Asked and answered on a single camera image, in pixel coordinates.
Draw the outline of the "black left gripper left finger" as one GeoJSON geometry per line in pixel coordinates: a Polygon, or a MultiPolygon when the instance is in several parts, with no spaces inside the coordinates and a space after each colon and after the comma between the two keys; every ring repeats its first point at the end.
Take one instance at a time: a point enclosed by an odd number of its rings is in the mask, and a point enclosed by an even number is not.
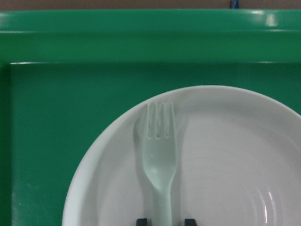
{"type": "Polygon", "coordinates": [[[148,220],[146,218],[139,218],[136,220],[136,226],[147,226],[148,220]]]}

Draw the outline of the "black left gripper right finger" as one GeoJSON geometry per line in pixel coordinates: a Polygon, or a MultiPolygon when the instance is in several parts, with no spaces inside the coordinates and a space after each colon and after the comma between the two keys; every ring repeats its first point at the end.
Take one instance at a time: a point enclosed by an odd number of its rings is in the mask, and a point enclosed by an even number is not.
{"type": "Polygon", "coordinates": [[[193,218],[186,218],[184,220],[184,225],[185,226],[196,226],[196,220],[193,218]]]}

